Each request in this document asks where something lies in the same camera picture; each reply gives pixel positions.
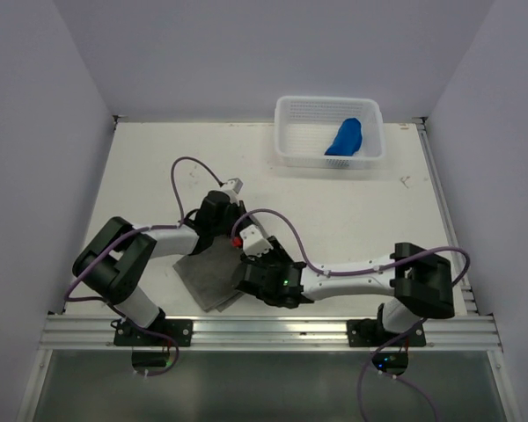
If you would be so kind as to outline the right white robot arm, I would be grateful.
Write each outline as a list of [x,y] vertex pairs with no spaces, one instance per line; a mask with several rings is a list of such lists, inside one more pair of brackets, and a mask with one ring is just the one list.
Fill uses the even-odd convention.
[[340,296],[386,296],[372,332],[390,346],[423,318],[455,316],[451,262],[439,251],[397,243],[392,253],[370,260],[367,268],[351,270],[296,262],[277,247],[260,257],[243,255],[231,280],[238,291],[285,309]]

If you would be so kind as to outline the grey terry towel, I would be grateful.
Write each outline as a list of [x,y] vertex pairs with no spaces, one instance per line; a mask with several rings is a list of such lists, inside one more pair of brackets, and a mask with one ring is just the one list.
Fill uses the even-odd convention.
[[293,262],[292,257],[272,236],[274,248],[261,257],[247,256],[229,238],[217,237],[205,251],[180,258],[172,267],[189,294],[204,311],[223,311],[243,293],[233,277],[240,264],[273,265]]

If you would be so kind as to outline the blue microfiber towel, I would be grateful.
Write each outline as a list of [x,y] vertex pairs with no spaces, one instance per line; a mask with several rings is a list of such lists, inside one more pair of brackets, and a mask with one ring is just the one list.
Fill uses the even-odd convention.
[[326,156],[353,156],[363,144],[362,124],[356,118],[345,119],[338,129],[333,142],[327,148]]

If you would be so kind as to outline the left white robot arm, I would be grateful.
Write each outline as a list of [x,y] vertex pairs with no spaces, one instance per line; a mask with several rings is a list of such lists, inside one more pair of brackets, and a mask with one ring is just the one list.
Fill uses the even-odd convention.
[[224,308],[238,294],[231,275],[240,253],[229,235],[245,210],[234,192],[214,190],[175,225],[137,228],[113,217],[77,257],[73,275],[134,323],[145,345],[155,345],[165,335],[164,312],[139,286],[147,264],[178,257],[173,269],[198,306],[205,312]]

